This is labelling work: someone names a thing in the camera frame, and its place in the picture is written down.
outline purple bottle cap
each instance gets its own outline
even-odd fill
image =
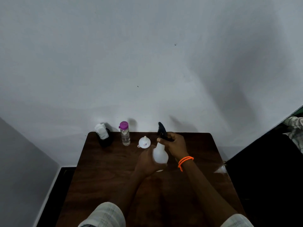
[[[122,121],[119,126],[120,129],[126,130],[128,128],[128,122]]]

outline spray bottle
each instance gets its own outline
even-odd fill
[[[157,135],[160,135],[160,138],[162,138],[162,139],[171,141],[167,137],[167,133],[166,133],[166,130],[165,130],[163,124],[161,122],[159,122],[158,124],[159,124],[159,129],[158,129]],[[165,148],[164,145],[162,145],[161,143],[157,143],[156,148],[153,149],[152,156],[156,163],[167,163],[167,161],[169,159],[169,155],[165,152],[164,148]]]

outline person's left hand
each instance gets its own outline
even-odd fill
[[[159,164],[154,161],[152,156],[153,149],[156,148],[155,145],[151,145],[148,149],[144,150],[138,159],[137,165],[135,167],[135,172],[141,174],[143,177],[152,175],[158,170],[163,170],[167,167],[167,164]]]

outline gray side wall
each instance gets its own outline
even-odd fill
[[[59,165],[0,118],[0,220],[33,226]]]

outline table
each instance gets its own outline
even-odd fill
[[[188,153],[223,198],[239,213],[243,207],[228,174],[214,173],[223,162],[209,133],[180,133]],[[129,179],[142,148],[141,137],[156,145],[156,133],[131,132],[131,144],[123,146],[120,133],[113,132],[112,145],[102,148],[96,133],[87,135],[57,227],[74,226],[108,201]],[[127,226],[207,226],[186,175],[169,153],[168,167],[146,178],[139,187],[126,218]]]

